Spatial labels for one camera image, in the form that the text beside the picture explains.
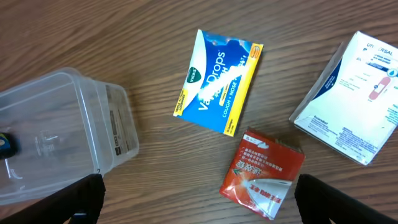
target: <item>yellow stripe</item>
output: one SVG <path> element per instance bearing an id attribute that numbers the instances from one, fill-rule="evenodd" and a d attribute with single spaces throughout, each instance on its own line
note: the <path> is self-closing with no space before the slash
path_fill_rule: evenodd
<path id="1" fill-rule="evenodd" d="M 187 100 L 188 90 L 182 89 L 180 97 L 178 98 L 177 105 L 175 106 L 174 116 L 182 115 L 182 111 L 184 110 L 185 102 Z"/>
<path id="2" fill-rule="evenodd" d="M 251 78 L 253 77 L 254 70 L 256 69 L 257 62 L 259 60 L 262 44 L 253 44 L 249 53 L 248 60 L 246 62 L 247 74 L 242 75 L 241 82 L 239 83 L 238 90 L 232 105 L 231 112 L 229 113 L 228 122 L 226 123 L 224 134 L 228 136 L 234 136 L 236 125 L 238 124 L 239 116 L 242 111 L 244 99 L 248 92 Z"/>
<path id="3" fill-rule="evenodd" d="M 219 102 L 220 106 L 224 106 L 226 95 L 228 94 L 228 89 L 229 89 L 229 83 L 224 86 L 223 94 L 221 94 L 221 98 L 220 98 L 220 102 Z"/>

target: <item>wood grain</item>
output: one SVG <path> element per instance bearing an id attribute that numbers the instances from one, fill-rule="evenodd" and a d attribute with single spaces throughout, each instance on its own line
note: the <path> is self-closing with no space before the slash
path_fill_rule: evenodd
<path id="1" fill-rule="evenodd" d="M 235 138 L 172 116 L 198 28 L 264 43 Z M 2 0 L 0 89 L 66 66 L 126 88 L 141 151 L 105 175 L 99 223 L 264 223 L 218 194 L 248 126 L 299 141 L 307 157 L 301 173 L 398 219 L 397 133 L 363 167 L 288 122 L 339 43 L 357 30 L 398 46 L 398 2 Z M 293 190 L 275 223 L 301 223 Z"/>

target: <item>blue package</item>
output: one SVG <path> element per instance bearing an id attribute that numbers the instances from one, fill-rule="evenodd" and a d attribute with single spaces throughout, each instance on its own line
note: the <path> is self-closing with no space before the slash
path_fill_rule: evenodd
<path id="1" fill-rule="evenodd" d="M 174 116 L 234 136 L 262 47 L 198 30 Z"/>

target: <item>label on container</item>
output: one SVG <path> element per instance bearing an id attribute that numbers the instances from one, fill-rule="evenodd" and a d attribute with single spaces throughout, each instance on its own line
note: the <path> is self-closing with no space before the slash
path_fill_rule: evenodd
<path id="1" fill-rule="evenodd" d="M 129 110 L 122 90 L 106 85 L 106 95 L 109 103 L 114 150 L 116 155 L 119 156 L 131 150 L 131 144 L 129 144 L 129 138 L 127 138 L 128 127 L 130 127 L 131 122 L 126 119 L 129 118 Z"/>

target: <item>red packet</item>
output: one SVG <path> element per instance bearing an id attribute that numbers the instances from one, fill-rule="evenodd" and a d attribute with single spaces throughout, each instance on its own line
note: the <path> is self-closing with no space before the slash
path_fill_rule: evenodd
<path id="1" fill-rule="evenodd" d="M 220 194 L 273 220 L 304 161 L 300 149 L 245 131 Z"/>

